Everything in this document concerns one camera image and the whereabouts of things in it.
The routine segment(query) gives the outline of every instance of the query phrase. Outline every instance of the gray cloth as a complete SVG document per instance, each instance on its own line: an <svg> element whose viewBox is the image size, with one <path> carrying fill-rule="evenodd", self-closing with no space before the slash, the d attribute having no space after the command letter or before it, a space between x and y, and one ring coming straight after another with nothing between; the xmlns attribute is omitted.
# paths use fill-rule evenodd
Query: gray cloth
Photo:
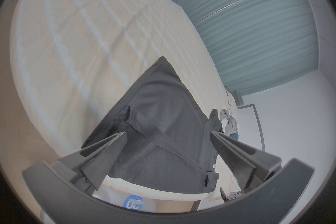
<svg viewBox="0 0 336 224"><path fill-rule="evenodd" d="M229 111L222 109L220 111L219 119L220 121L227 119L227 124L225 125L224 130L225 135L229 136L230 134L235 134L237 132L237 120L235 117L230 116Z"/></svg>
<svg viewBox="0 0 336 224"><path fill-rule="evenodd" d="M217 110L207 118L162 56L108 112L82 148L126 131L127 143L108 176L162 191L210 193L219 178L210 133L221 130Z"/></svg>

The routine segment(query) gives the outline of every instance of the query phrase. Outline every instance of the mattress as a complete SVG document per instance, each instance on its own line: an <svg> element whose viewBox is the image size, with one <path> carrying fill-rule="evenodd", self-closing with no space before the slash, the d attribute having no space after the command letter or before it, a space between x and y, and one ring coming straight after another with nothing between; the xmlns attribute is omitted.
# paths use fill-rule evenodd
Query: mattress
<svg viewBox="0 0 336 224"><path fill-rule="evenodd" d="M162 55L205 115L235 106L195 27L170 0L19 0L14 11L15 86L30 121L61 157L80 149Z"/></svg>

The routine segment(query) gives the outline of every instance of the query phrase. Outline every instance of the blue cloth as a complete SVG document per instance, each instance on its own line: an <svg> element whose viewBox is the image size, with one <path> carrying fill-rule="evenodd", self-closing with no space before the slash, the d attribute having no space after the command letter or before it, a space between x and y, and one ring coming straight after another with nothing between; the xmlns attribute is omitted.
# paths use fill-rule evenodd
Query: blue cloth
<svg viewBox="0 0 336 224"><path fill-rule="evenodd" d="M238 133L235 133L235 134L230 134L229 137L233 138L233 139L236 139L238 141Z"/></svg>

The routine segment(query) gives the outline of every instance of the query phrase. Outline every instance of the crumpled gray clothing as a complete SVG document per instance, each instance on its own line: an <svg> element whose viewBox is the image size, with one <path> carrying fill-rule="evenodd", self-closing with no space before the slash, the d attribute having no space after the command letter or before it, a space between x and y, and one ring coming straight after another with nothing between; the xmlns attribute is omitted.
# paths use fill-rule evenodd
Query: crumpled gray clothing
<svg viewBox="0 0 336 224"><path fill-rule="evenodd" d="M229 111L222 109L219 115L220 121L227 119L227 124L225 125L224 134L230 135L237 132L237 120L235 117L229 115Z"/></svg>

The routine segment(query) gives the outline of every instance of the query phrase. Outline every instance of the white wall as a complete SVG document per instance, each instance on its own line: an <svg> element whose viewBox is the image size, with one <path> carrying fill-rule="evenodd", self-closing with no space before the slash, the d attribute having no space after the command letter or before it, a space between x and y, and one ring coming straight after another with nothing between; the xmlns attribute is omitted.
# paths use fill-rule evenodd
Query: white wall
<svg viewBox="0 0 336 224"><path fill-rule="evenodd" d="M243 97L255 104L265 149L315 168L301 199L282 221L290 223L307 205L327 176L336 158L336 91L321 73L313 71L284 85Z"/></svg>

